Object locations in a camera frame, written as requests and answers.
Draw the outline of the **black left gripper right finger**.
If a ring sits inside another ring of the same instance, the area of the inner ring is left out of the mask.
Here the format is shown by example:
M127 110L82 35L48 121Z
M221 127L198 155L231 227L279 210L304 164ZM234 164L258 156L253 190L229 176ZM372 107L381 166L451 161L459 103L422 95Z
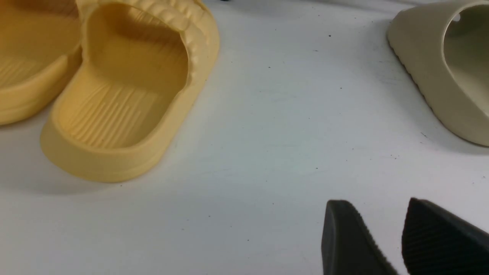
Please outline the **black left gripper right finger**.
M411 275L487 275L489 235L433 202L411 198L402 258Z

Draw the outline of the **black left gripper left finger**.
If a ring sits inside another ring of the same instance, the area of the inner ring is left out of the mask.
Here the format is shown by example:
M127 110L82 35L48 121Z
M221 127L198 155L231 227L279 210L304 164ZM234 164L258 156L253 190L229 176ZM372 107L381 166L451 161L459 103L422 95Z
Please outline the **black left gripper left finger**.
M397 275L360 213L346 200L325 207L321 254L325 275Z

